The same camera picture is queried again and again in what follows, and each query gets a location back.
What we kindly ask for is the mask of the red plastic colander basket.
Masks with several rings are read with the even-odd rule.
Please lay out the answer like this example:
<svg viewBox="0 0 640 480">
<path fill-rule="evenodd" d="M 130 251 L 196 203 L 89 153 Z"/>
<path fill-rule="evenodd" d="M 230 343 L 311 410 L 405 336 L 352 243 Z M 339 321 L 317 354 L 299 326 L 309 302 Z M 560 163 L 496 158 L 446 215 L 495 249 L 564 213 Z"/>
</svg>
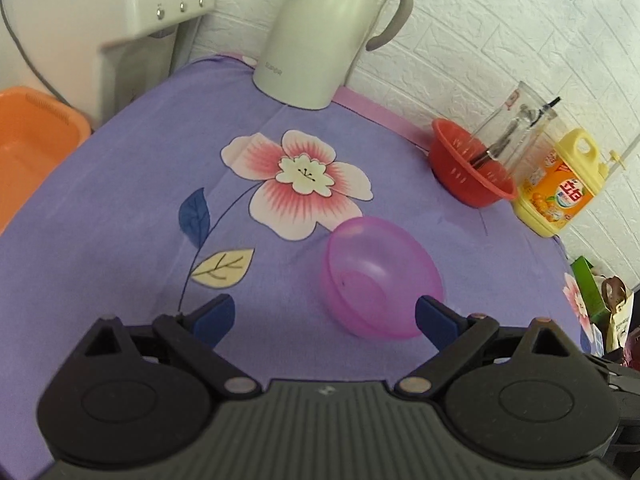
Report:
<svg viewBox="0 0 640 480">
<path fill-rule="evenodd" d="M 434 140 L 428 163 L 435 178 L 454 198 L 473 208 L 515 200 L 515 182 L 500 162 L 489 159 L 478 169 L 472 166 L 471 160 L 486 150 L 480 140 L 448 119 L 434 119 L 432 128 Z"/>
</svg>

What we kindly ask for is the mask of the purple translucent plastic bowl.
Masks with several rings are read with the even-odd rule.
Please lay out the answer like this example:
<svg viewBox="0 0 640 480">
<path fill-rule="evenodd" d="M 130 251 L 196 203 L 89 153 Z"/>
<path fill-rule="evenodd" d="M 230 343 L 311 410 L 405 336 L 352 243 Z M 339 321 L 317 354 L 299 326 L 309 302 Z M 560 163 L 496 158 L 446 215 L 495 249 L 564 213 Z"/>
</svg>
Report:
<svg viewBox="0 0 640 480">
<path fill-rule="evenodd" d="M 407 231 L 376 217 L 349 219 L 331 233 L 320 287 L 332 318 L 364 339 L 419 336 L 416 302 L 425 295 L 444 298 L 428 252 Z"/>
</svg>

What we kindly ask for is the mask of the orange plastic basin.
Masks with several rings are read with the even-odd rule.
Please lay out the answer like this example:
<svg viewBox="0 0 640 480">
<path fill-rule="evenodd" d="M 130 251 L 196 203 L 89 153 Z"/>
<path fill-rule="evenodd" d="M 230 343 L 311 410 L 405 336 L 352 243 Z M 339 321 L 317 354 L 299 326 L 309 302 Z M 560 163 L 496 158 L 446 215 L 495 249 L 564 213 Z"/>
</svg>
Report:
<svg viewBox="0 0 640 480">
<path fill-rule="evenodd" d="M 1 92 L 1 226 L 89 139 L 91 127 L 77 110 L 28 87 Z"/>
</svg>

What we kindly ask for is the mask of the brown and white package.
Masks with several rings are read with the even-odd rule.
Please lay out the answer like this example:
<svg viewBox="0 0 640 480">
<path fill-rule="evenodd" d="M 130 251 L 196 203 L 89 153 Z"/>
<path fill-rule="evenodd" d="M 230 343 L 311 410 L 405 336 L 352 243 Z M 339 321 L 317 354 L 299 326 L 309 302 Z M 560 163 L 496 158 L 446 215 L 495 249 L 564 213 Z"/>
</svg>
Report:
<svg viewBox="0 0 640 480">
<path fill-rule="evenodd" d="M 601 295 L 606 310 L 605 353 L 624 351 L 634 310 L 634 292 L 618 276 L 612 276 L 602 282 Z"/>
</svg>

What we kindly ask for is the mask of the white water dispenser appliance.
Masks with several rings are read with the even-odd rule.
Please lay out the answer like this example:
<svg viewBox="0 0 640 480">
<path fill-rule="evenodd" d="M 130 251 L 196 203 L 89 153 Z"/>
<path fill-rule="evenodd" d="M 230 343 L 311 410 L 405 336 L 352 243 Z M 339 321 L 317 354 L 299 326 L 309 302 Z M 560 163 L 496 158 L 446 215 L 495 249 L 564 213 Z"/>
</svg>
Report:
<svg viewBox="0 0 640 480">
<path fill-rule="evenodd" d="M 215 0 L 1 0 L 1 85 L 26 86 L 100 128 L 186 62 Z"/>
</svg>

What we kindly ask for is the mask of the yellow dish soap bottle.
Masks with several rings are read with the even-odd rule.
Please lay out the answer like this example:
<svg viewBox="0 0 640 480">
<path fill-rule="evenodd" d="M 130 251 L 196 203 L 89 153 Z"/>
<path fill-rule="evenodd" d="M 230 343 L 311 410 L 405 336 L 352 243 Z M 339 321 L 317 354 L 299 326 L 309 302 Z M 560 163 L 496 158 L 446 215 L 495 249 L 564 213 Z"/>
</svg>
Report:
<svg viewBox="0 0 640 480">
<path fill-rule="evenodd" d="M 558 140 L 543 133 L 523 159 L 516 175 L 514 214 L 541 237 L 559 234 L 599 193 L 623 156 L 608 152 L 602 159 L 594 137 L 575 128 Z"/>
</svg>

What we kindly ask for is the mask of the black stirring stick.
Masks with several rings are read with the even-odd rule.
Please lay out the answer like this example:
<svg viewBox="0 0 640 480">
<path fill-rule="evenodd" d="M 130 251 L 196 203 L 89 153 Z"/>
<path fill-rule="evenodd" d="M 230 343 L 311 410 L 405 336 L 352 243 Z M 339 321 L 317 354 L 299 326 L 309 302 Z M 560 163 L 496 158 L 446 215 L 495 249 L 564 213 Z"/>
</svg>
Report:
<svg viewBox="0 0 640 480">
<path fill-rule="evenodd" d="M 554 108 L 562 100 L 556 96 L 550 102 L 538 105 L 526 101 L 519 91 L 514 91 L 514 94 L 504 103 L 504 110 L 495 112 L 474 133 L 475 139 L 482 141 L 486 140 L 488 133 L 498 133 L 483 151 L 470 159 L 474 169 L 486 167 L 490 162 L 500 162 L 511 171 L 536 136 L 556 117 Z"/>
</svg>

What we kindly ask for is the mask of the clear glass pitcher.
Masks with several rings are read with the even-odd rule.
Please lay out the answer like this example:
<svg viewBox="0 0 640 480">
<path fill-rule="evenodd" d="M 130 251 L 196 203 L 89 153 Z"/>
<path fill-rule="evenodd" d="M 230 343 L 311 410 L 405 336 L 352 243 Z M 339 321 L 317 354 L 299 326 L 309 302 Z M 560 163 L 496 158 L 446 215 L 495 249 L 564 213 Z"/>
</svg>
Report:
<svg viewBox="0 0 640 480">
<path fill-rule="evenodd" d="M 545 100 L 520 81 L 503 104 L 472 133 L 472 141 L 482 146 L 470 151 L 471 167 L 495 184 L 514 178 L 541 133 L 558 117 L 555 107 L 560 102 L 560 96 Z"/>
</svg>

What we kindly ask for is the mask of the green box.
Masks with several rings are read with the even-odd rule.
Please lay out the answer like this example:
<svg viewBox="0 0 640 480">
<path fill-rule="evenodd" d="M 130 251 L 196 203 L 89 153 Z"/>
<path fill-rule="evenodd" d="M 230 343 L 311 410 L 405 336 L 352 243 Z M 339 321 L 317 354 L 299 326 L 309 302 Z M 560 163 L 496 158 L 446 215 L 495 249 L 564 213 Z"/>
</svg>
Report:
<svg viewBox="0 0 640 480">
<path fill-rule="evenodd" d="M 597 275 L 592 273 L 593 265 L 584 256 L 580 256 L 572 263 L 572 270 L 590 321 L 596 325 L 606 324 L 611 311 L 602 297 L 601 286 L 596 281 Z"/>
</svg>

